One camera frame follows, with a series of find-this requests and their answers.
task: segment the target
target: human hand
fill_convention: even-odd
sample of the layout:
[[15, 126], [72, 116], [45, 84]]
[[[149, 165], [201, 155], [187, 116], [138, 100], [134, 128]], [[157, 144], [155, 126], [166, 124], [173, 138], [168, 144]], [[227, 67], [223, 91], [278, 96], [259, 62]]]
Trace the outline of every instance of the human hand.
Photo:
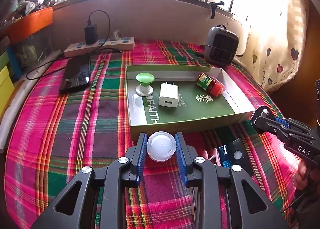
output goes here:
[[[320, 181], [320, 169], [314, 168], [310, 173], [310, 178], [316, 182]], [[304, 160], [301, 160], [298, 165], [298, 171], [293, 179], [294, 185], [299, 190], [304, 190], [308, 185], [307, 166]], [[320, 184], [318, 184], [317, 192], [320, 195]]]

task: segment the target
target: small bottle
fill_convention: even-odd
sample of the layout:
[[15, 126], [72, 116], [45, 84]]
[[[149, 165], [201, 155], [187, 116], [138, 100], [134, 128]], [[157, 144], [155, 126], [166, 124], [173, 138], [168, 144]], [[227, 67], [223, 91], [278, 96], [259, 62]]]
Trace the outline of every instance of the small bottle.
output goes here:
[[205, 73], [199, 74], [197, 79], [197, 85], [204, 89], [208, 94], [217, 97], [225, 90], [225, 86], [219, 82], [216, 78], [210, 77]]

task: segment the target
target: white power strip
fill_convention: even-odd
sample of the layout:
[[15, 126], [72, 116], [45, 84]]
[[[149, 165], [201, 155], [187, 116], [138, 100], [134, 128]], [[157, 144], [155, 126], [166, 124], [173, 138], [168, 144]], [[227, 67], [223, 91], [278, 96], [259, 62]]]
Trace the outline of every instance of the white power strip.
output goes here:
[[[105, 39], [98, 40], [95, 44], [87, 45], [85, 42], [70, 44], [69, 47], [64, 50], [65, 57], [71, 57], [76, 55], [85, 54], [97, 49], [103, 44]], [[120, 51], [134, 50], [134, 38], [133, 37], [122, 37], [116, 41], [106, 41], [106, 43], [101, 47], [103, 48], [114, 48]]]

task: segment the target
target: plaid tablecloth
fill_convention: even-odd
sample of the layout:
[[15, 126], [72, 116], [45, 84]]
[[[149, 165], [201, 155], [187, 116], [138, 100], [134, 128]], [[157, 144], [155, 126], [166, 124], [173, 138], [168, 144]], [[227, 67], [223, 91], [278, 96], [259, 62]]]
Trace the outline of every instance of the plaid tablecloth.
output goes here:
[[[15, 124], [5, 168], [8, 211], [20, 228], [30, 228], [41, 212], [83, 166], [94, 168], [124, 156], [131, 141], [124, 76], [126, 65], [209, 64], [195, 56], [194, 44], [138, 41], [134, 51], [91, 57], [91, 87], [59, 94], [63, 71], [42, 78], [28, 96]], [[65, 65], [54, 63], [49, 71]], [[226, 68], [251, 103], [281, 113], [239, 66]], [[294, 194], [297, 158], [273, 135], [259, 135], [250, 121], [201, 133], [184, 134], [198, 154], [241, 138], [255, 177], [280, 210]], [[143, 182], [127, 189], [127, 227], [193, 228], [191, 197], [182, 185], [175, 157], [156, 163], [147, 157]]]

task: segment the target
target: bottle label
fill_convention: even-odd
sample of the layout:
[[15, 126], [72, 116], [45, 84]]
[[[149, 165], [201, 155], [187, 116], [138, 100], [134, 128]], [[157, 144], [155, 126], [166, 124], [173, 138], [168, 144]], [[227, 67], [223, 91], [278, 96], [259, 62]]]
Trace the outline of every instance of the bottle label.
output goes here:
[[201, 74], [201, 76], [199, 77], [199, 79], [197, 81], [197, 85], [206, 91], [211, 82], [212, 82], [212, 80], [210, 78], [208, 78], [204, 74]]

